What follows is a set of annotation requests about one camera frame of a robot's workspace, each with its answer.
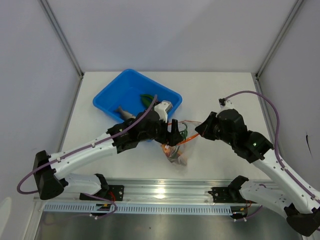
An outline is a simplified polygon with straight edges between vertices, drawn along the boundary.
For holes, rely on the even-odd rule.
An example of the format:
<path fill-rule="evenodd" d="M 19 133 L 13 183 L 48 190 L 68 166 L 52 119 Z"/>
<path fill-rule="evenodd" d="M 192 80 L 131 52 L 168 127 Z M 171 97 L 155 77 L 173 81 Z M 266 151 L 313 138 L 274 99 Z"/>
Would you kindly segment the orange purple sweet potato slice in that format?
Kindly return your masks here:
<path fill-rule="evenodd" d="M 162 144 L 161 148 L 169 161 L 176 161 L 182 155 L 179 145 L 169 146 L 166 144 Z"/>

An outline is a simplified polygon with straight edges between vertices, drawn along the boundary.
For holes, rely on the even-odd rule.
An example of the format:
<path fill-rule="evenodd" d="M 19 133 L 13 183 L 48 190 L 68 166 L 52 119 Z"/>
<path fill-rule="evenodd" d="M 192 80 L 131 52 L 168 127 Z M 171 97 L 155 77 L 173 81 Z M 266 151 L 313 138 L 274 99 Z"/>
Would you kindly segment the clear zip top bag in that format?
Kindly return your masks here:
<path fill-rule="evenodd" d="M 188 137 L 186 140 L 183 140 L 182 142 L 180 142 L 179 144 L 177 144 L 176 146 L 180 146 L 179 150 L 181 151 L 181 156 L 175 160 L 175 161 L 170 161 L 172 164 L 176 165 L 176 166 L 187 166 L 188 165 L 188 159 L 190 158 L 195 142 L 196 142 L 196 138 L 199 136 L 199 134 L 195 131 L 195 128 L 197 126 L 199 126 L 201 124 L 201 122 L 199 121 L 191 121 L 191 120 L 183 120 L 183 121 L 179 121 L 178 123 L 181 122 L 186 122 L 189 124 L 189 129 L 188 129 Z"/>

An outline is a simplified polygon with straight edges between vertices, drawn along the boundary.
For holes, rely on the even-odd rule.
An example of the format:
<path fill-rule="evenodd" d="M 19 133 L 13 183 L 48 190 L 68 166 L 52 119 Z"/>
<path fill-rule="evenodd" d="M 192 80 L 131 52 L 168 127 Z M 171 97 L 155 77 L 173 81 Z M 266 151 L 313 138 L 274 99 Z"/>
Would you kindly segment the dark green cucumber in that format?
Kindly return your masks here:
<path fill-rule="evenodd" d="M 140 95 L 140 101 L 146 109 L 151 105 L 153 100 L 154 100 L 154 96 L 152 96 L 150 94 L 141 94 Z"/>

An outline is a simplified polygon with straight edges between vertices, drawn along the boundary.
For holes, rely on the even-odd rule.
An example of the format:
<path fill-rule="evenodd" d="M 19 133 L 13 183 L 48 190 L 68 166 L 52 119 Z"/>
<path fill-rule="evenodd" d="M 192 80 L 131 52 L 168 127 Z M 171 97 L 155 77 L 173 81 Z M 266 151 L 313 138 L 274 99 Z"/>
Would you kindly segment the grey toy fish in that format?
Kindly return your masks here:
<path fill-rule="evenodd" d="M 121 117 L 124 121 L 129 120 L 129 119 L 135 119 L 135 118 L 136 118 L 135 115 L 133 115 L 132 113 L 130 113 L 130 112 L 126 111 L 126 110 L 124 110 L 121 105 L 119 105 L 119 106 L 117 107 L 117 109 L 114 110 L 114 112 L 120 114 L 120 117 Z"/>

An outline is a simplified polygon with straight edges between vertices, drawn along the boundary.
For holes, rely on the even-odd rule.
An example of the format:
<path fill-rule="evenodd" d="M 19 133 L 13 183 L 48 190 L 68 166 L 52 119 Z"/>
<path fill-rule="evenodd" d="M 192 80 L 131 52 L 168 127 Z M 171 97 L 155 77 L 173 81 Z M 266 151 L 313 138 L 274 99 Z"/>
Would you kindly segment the blue plastic bin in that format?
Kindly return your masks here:
<path fill-rule="evenodd" d="M 142 94 L 154 96 L 148 108 L 141 103 Z M 173 105 L 167 119 L 170 131 L 169 118 L 182 103 L 181 95 L 133 69 L 127 69 L 102 89 L 92 103 L 118 122 L 107 133 L 111 135 L 114 145 L 120 145 L 155 140 L 161 120 L 154 106 L 162 101 L 169 101 Z M 133 114 L 135 119 L 123 120 L 119 113 L 114 112 L 118 106 Z"/>

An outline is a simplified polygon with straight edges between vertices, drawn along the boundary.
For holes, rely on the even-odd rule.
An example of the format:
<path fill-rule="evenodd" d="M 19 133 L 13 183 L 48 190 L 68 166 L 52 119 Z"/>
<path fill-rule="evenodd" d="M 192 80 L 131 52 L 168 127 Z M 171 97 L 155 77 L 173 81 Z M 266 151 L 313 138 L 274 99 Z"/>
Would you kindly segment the green spring onion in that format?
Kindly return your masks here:
<path fill-rule="evenodd" d="M 186 140 L 189 135 L 189 124 L 185 121 L 179 122 L 178 129 L 180 135 L 183 137 L 183 140 Z"/>

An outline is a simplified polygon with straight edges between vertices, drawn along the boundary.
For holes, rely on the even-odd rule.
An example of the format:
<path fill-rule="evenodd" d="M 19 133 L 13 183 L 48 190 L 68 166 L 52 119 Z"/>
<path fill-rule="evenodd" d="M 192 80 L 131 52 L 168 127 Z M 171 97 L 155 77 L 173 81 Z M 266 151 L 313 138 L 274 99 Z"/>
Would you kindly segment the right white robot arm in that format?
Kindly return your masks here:
<path fill-rule="evenodd" d="M 195 130 L 207 140 L 220 140 L 230 145 L 240 158 L 264 172 L 283 192 L 274 193 L 243 178 L 241 185 L 228 189 L 232 201 L 256 202 L 284 217 L 293 230 L 306 237 L 320 228 L 320 192 L 277 155 L 276 148 L 266 137 L 248 130 L 242 115 L 235 109 L 211 112 Z"/>

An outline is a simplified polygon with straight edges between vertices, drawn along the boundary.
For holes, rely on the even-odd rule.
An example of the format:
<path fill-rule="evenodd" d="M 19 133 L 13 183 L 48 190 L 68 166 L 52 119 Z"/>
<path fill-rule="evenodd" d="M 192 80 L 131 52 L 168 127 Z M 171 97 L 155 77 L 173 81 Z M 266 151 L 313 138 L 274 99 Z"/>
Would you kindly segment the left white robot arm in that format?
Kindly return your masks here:
<path fill-rule="evenodd" d="M 144 111 L 136 118 L 114 125 L 81 147 L 53 154 L 45 150 L 38 152 L 33 176 L 40 199 L 50 200 L 62 193 L 79 193 L 82 200 L 90 195 L 97 200 L 105 199 L 110 187 L 102 174 L 81 175 L 74 171 L 96 160 L 134 149 L 143 141 L 176 146 L 184 140 L 178 125 L 176 119 L 168 123 L 155 110 Z"/>

